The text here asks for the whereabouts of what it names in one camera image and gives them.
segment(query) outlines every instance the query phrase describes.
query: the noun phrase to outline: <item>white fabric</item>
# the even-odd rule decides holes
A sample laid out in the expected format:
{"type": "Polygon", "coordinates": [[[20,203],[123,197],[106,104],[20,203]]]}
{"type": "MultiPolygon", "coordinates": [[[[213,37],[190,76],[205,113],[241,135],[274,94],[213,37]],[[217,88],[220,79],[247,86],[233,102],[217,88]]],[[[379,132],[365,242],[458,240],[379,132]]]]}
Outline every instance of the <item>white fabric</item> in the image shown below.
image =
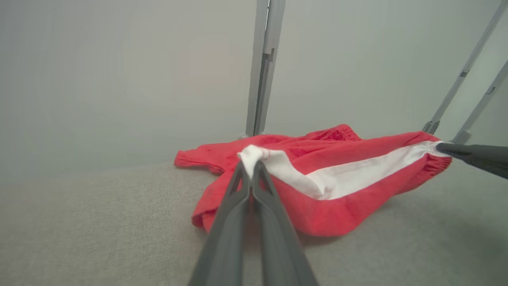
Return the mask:
{"type": "Polygon", "coordinates": [[[361,161],[317,169],[307,175],[297,171],[284,151],[254,145],[238,153],[247,174],[252,178],[257,161],[263,161],[270,174],[301,193],[317,200],[336,199],[364,189],[413,164],[425,154],[449,157],[436,150],[441,141],[423,141],[398,148],[388,154],[361,161]]]}

